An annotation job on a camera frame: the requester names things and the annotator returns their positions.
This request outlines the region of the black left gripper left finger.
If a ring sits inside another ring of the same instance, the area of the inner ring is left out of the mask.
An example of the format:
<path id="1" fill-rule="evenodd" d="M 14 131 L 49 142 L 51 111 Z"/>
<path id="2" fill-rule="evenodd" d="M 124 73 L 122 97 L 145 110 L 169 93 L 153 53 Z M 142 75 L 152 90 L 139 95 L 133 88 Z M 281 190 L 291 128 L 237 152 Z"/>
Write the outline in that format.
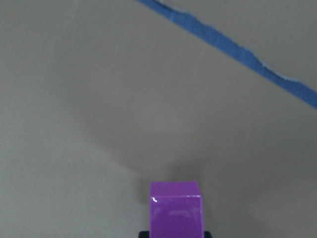
<path id="1" fill-rule="evenodd" d="M 150 232 L 149 231 L 140 231 L 138 233 L 138 238 L 149 238 Z"/>

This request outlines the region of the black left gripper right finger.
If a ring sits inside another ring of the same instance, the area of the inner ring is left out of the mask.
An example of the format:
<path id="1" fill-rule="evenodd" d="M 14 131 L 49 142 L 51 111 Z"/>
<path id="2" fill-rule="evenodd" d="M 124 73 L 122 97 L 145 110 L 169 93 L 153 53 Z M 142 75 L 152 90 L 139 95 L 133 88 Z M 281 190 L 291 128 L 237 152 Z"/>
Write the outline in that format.
<path id="1" fill-rule="evenodd" d="M 209 231 L 204 231 L 204 238 L 212 238 L 212 235 Z"/>

